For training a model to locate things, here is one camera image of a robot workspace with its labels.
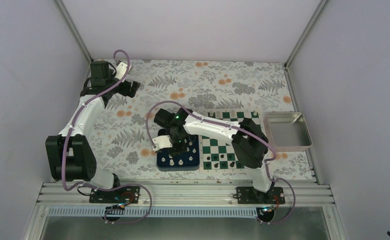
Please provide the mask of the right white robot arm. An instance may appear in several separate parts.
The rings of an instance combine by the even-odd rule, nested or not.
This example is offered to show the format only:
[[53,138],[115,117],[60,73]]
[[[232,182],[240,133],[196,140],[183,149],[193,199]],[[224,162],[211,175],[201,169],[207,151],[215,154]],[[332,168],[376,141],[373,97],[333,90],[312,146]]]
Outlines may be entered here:
[[226,121],[181,107],[176,113],[161,108],[153,121],[166,131],[165,135],[148,137],[154,152],[169,149],[172,156],[180,155],[185,149],[184,140],[190,135],[222,141],[232,146],[237,160],[243,166],[253,170],[252,187],[255,200],[265,204],[272,199],[274,180],[267,162],[275,157],[267,158],[267,154],[275,154],[276,151],[261,127],[251,118]]

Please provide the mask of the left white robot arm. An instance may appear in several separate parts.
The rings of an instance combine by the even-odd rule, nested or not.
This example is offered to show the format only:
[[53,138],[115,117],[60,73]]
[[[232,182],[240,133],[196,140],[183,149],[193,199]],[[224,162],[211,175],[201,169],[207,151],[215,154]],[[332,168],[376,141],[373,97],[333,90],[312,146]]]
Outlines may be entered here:
[[45,141],[51,176],[56,181],[78,181],[77,186],[103,189],[102,196],[114,203],[122,197],[117,176],[97,166],[88,136],[95,121],[115,94],[133,98],[140,86],[126,80],[132,66],[122,61],[116,65],[100,60],[90,64],[90,77],[83,84],[78,106],[67,125]]

